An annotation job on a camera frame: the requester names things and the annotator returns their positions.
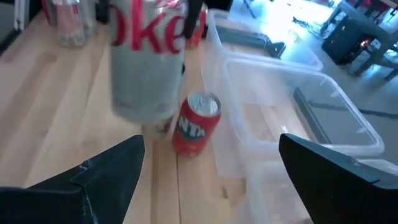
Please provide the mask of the silver Diet Coke can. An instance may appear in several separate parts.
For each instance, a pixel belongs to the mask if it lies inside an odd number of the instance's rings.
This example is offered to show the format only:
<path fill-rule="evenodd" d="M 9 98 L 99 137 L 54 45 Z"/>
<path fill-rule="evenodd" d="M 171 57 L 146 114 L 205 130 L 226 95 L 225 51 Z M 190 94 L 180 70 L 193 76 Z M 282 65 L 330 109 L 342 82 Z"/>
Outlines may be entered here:
<path fill-rule="evenodd" d="M 52 0 L 57 17 L 57 40 L 67 47 L 82 47 L 96 35 L 95 0 Z"/>
<path fill-rule="evenodd" d="M 175 113 L 183 70 L 185 0 L 111 0 L 111 104 L 132 122 Z"/>

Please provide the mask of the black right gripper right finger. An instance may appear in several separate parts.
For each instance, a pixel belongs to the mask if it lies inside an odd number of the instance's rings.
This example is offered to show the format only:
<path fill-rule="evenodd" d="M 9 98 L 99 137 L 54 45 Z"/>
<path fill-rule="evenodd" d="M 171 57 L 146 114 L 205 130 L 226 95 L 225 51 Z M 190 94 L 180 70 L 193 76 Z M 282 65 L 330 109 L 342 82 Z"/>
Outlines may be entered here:
<path fill-rule="evenodd" d="M 314 224 L 398 224 L 398 176 L 293 134 L 279 154 Z"/>

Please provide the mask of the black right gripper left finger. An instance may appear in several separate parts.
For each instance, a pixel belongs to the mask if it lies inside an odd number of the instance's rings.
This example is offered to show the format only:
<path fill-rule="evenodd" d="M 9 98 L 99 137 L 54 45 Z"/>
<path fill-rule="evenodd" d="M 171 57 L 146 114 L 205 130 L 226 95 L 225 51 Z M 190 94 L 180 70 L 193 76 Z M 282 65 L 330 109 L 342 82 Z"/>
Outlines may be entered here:
<path fill-rule="evenodd" d="M 0 224 L 123 224 L 144 155 L 135 135 L 27 189 L 0 187 Z"/>

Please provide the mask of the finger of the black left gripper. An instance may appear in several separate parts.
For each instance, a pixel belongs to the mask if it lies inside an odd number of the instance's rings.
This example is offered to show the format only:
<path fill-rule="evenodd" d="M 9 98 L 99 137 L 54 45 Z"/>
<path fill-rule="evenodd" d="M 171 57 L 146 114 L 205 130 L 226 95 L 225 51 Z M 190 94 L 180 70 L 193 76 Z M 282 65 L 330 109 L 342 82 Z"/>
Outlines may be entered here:
<path fill-rule="evenodd" d="M 183 29 L 186 39 L 191 39 L 193 35 L 203 2 L 204 0 L 187 0 L 187 16 Z"/>

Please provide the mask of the red Fanta soda can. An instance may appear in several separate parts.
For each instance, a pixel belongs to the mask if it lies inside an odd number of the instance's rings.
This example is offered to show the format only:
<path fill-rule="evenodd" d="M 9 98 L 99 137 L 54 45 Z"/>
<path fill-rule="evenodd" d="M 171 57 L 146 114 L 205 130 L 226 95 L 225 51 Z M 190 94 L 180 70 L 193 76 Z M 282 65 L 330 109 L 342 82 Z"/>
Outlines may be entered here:
<path fill-rule="evenodd" d="M 183 157 L 201 154 L 221 118 L 221 103 L 216 95 L 194 92 L 182 103 L 172 145 Z"/>
<path fill-rule="evenodd" d="M 207 27 L 207 12 L 208 7 L 205 3 L 202 4 L 200 13 L 198 15 L 197 23 L 195 25 L 195 29 L 193 31 L 193 35 L 189 40 L 186 40 L 185 48 L 186 49 L 195 49 L 199 46 L 202 38 L 205 38 L 206 27 Z"/>

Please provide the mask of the clear plastic bin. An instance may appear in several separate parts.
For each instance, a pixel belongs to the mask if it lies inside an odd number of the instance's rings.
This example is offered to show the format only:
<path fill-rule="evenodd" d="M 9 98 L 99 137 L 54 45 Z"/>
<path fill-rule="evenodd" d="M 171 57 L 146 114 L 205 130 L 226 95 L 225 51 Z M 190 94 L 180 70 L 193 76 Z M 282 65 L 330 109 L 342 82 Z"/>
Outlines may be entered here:
<path fill-rule="evenodd" d="M 215 52 L 288 67 L 321 70 L 321 60 L 286 23 L 260 21 L 218 9 L 207 15 L 206 40 Z"/>
<path fill-rule="evenodd" d="M 243 178 L 279 159 L 290 133 L 354 157 L 383 153 L 380 135 L 328 75 L 239 57 L 206 59 L 203 85 L 221 101 L 212 135 L 218 175 Z"/>
<path fill-rule="evenodd" d="M 398 166 L 385 160 L 357 161 L 398 176 Z M 255 224 L 314 224 L 283 162 L 265 162 L 253 171 L 248 198 Z"/>

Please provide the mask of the dark grey equipment stand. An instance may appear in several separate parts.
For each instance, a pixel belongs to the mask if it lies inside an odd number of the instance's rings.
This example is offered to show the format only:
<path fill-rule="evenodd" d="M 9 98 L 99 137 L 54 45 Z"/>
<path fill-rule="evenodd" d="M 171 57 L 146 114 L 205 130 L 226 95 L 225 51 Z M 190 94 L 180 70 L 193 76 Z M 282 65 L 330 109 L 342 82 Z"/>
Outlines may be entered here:
<path fill-rule="evenodd" d="M 337 65 L 349 65 L 362 52 L 367 52 L 369 58 L 354 71 L 356 76 L 372 65 L 380 65 L 392 69 L 386 80 L 398 77 L 398 60 L 385 56 L 388 50 L 398 53 L 398 27 L 390 33 L 376 23 L 390 8 L 393 16 L 398 14 L 398 0 L 341 0 L 320 32 L 326 31 L 338 14 L 343 12 L 345 17 L 325 39 L 322 49 Z"/>

